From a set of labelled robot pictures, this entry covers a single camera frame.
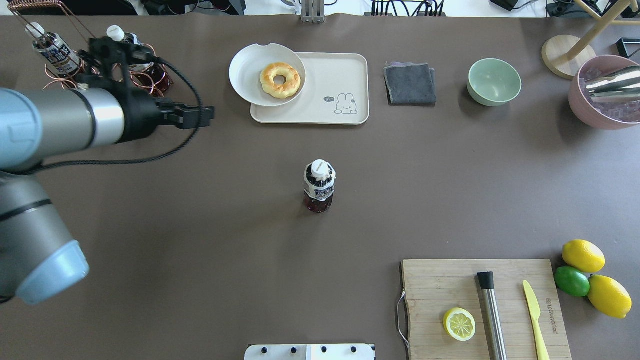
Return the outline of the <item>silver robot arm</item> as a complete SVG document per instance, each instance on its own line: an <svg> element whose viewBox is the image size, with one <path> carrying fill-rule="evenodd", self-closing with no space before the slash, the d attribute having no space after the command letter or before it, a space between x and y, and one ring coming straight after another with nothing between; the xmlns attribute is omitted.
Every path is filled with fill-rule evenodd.
<svg viewBox="0 0 640 360"><path fill-rule="evenodd" d="M0 295L28 305L56 296L80 282L90 267L78 240L66 227L35 174L68 166L144 164L178 153L185 144L153 157L111 161L63 161L48 165L49 157L90 148L144 139L160 125L192 130L185 143L209 126L215 108L155 98L135 87L130 78L114 79L114 66L153 62L173 64L143 45L108 37L89 40L81 55L98 74L83 74L76 89L19 92L1 89Z"/></svg>

